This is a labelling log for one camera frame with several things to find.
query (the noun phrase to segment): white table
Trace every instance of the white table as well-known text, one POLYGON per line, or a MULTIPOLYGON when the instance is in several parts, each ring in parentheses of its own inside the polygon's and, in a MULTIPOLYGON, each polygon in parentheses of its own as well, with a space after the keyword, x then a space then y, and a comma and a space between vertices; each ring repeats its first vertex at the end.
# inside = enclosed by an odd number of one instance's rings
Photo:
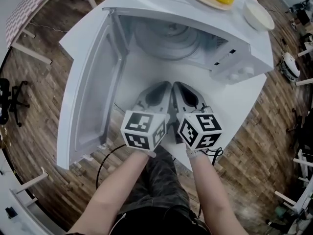
MULTIPOLYGON (((31 38, 35 38, 35 35, 28 30, 26 26, 37 14, 37 12, 48 2, 49 0, 22 0, 15 10, 11 13, 10 17, 6 20, 6 44, 7 48, 16 48, 46 64, 51 64, 52 60, 17 43, 18 38, 22 33, 25 33, 31 38)), ((88 0, 92 8, 97 6, 95 0, 88 0)))
POLYGON ((43 172, 33 180, 21 185, 0 150, 0 229, 10 235, 63 235, 66 232, 55 224, 36 204, 37 198, 30 198, 25 189, 48 180, 43 172), (12 207, 17 216, 9 219, 5 208, 12 207))
MULTIPOLYGON (((299 163, 299 164, 303 164, 306 166, 310 166, 313 167, 313 163, 304 161, 304 160, 300 160, 300 159, 293 159, 294 162, 299 163)), ((308 182, 305 179, 301 179, 304 182, 307 182, 308 185, 305 188, 304 192, 302 193, 301 197, 295 202, 291 199, 289 199, 288 197, 286 197, 285 195, 281 194, 278 191, 275 191, 275 194, 279 197, 281 197, 283 200, 285 200, 284 205, 287 206, 288 208, 290 208, 291 210, 293 210, 296 213, 300 213, 302 210, 306 209, 309 202, 310 202, 310 194, 313 192, 313 177, 310 179, 310 181, 308 182)))
MULTIPOLYGON (((96 29, 100 26, 103 13, 101 4, 89 12, 68 32, 60 41, 60 44, 73 58, 73 66, 84 62, 89 47, 95 37, 96 29)), ((140 59, 145 63, 146 69, 138 66, 125 67, 123 77, 120 81, 115 103, 122 110, 130 109, 138 95, 152 84, 167 80, 184 82, 202 93, 206 103, 213 111, 219 114, 224 132, 215 145, 215 148, 228 145, 243 124, 245 118, 253 107, 264 83, 264 74, 241 83, 225 86, 219 82, 208 79, 208 71, 190 66, 177 66, 172 69, 167 67, 151 65, 150 57, 140 55, 129 55, 128 58, 140 59), (130 84, 136 84, 129 90, 130 84)), ((175 144, 173 139, 167 135, 162 141, 164 146, 177 160, 191 169, 191 165, 185 153, 185 144, 175 144)))

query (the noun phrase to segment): robot vacuum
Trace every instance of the robot vacuum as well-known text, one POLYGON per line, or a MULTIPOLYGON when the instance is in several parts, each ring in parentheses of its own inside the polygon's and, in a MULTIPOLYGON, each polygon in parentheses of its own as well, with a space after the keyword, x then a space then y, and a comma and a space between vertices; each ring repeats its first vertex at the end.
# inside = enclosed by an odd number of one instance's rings
POLYGON ((288 52, 284 54, 284 58, 280 64, 280 71, 290 82, 296 82, 300 76, 299 65, 294 57, 288 52))

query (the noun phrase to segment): wooden floor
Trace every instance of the wooden floor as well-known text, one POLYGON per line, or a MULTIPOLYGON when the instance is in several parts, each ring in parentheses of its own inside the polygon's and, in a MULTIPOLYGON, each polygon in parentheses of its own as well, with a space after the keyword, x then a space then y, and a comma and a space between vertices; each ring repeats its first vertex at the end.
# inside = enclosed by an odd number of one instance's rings
MULTIPOLYGON (((283 13, 286 7, 280 0, 258 1, 275 11, 270 11, 276 26, 270 34, 274 63, 278 63, 281 57, 281 38, 296 56, 298 36, 290 27, 289 15, 283 13)), ((51 0, 33 23, 67 31, 89 11, 87 1, 51 0)), ((69 171, 58 168, 55 165, 58 123, 72 60, 60 51, 58 45, 64 33, 33 25, 27 29, 35 32, 36 38, 21 36, 19 41, 50 57, 53 63, 45 65, 18 50, 11 51, 0 76, 8 78, 12 85, 29 81, 21 98, 30 104, 30 108, 19 110, 22 128, 16 126, 13 115, 5 125, 7 150, 24 182, 38 176, 41 167, 45 168, 49 179, 30 190, 46 213, 67 230, 95 192, 96 173, 105 154, 111 147, 123 143, 118 131, 123 113, 117 108, 113 111, 109 148, 99 148, 93 154, 93 160, 82 160, 69 171)), ((313 77, 301 60, 300 65, 301 79, 313 77)), ((289 150, 291 135, 286 135, 286 129, 295 123, 292 108, 305 114, 309 97, 310 86, 295 87, 278 70, 269 72, 255 106, 216 165, 235 213, 249 234, 266 233, 268 228, 264 220, 273 215, 278 204, 274 191, 288 194, 288 187, 295 181, 294 152, 289 150)), ((110 156, 102 169, 101 179, 119 166, 129 153, 124 149, 110 156)), ((197 212, 199 204, 192 174, 182 169, 178 173, 190 194, 192 208, 197 212)))

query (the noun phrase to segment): white bowl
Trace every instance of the white bowl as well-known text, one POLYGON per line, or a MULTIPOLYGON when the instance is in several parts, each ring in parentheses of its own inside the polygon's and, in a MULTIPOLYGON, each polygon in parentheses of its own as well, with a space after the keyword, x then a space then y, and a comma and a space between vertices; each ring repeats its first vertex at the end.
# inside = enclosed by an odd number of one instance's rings
POLYGON ((247 22, 258 31, 268 31, 275 28, 274 21, 268 11, 253 0, 246 0, 243 7, 247 22))

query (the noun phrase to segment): microwave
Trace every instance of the microwave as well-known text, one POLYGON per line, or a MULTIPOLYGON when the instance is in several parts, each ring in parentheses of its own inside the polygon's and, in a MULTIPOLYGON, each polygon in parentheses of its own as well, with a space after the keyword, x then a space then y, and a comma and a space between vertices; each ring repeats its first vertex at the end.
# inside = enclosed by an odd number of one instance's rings
POLYGON ((57 165, 68 169, 106 142, 116 91, 128 67, 188 65, 201 69, 202 79, 222 85, 273 70, 268 32, 247 23, 245 1, 235 0, 231 10, 222 11, 197 0, 105 0, 89 12, 60 41, 73 55, 82 48, 85 54, 74 59, 68 77, 57 165), (81 32, 80 44, 66 41, 83 24, 96 24, 95 30, 81 32), (148 61, 130 58, 133 53, 148 61))

